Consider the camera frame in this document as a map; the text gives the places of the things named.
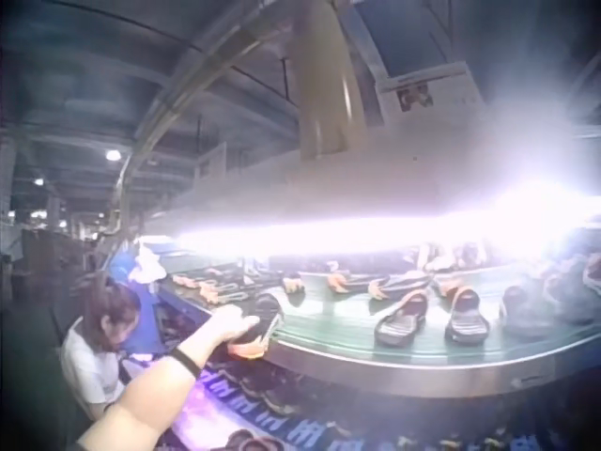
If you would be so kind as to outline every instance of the hand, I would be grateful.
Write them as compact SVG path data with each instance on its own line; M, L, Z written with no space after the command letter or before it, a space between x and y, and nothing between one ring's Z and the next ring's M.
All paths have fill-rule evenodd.
M213 312L213 316L202 329L210 330L220 341L238 338L258 324L259 317L244 317L236 305L224 305Z

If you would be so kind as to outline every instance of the bright light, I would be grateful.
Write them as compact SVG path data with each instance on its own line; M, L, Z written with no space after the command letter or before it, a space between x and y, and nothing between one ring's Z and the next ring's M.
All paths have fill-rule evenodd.
M166 235L143 235L136 238L133 242L141 242L142 244L167 244L173 240Z
M297 225L223 228L181 236L177 243L220 256L372 253L422 242L446 246L488 239L511 257L540 256L566 232L601 212L601 197L554 184L532 183L502 197L490 210L431 218L346 219Z
M46 219L48 217L48 211L46 211L46 210L32 211L30 216L34 219Z
M553 183L535 182L507 193L491 212L487 234L513 257L539 257L598 211L599 199Z
M107 150L106 151L106 159L109 162L118 162L119 160L121 160L121 152L119 152L118 150L115 150L115 149Z

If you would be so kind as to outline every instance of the forearm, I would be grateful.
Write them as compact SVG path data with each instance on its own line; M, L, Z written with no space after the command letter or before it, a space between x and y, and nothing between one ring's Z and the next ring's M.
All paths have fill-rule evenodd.
M208 323L178 347L203 367L219 344L216 336ZM181 412L194 383L193 374L184 365L172 357L163 357L127 386L121 399L107 411L105 425L101 422L94 425L80 443L89 451L151 449ZM117 438L116 430L122 430L118 435L123 437ZM112 446L108 445L106 435L113 435Z
M215 334L203 327L178 347L202 368L217 344ZM184 365L167 356L135 378L118 404L140 422L163 433L181 412L195 382Z

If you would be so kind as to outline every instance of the black sandal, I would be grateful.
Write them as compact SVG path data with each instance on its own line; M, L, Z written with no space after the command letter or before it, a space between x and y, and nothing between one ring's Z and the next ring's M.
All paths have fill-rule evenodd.
M228 343L228 351L245 359L263 357L275 329L284 319L282 307L272 294L264 293L258 297L248 315L259 317L256 324L246 334Z
M445 337L461 345L481 345L488 338L490 323L480 313L480 296L471 287L454 292Z
M376 341L385 346L406 346L424 327L428 298L423 289L406 294L393 313L376 325Z

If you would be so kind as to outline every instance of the ceiling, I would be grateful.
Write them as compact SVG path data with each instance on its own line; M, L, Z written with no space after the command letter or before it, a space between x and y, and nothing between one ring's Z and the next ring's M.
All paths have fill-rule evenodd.
M366 0L340 12L368 125L382 122L374 83L465 60L489 103L558 89L580 123L601 124L594 0ZM240 0L21 0L4 5L2 131L19 130L13 208L49 192L69 210L105 211L146 115L174 74L215 42ZM245 55L193 102L133 179L147 210L190 188L203 153L225 143L242 167L299 146L289 32ZM44 177L44 187L32 181Z

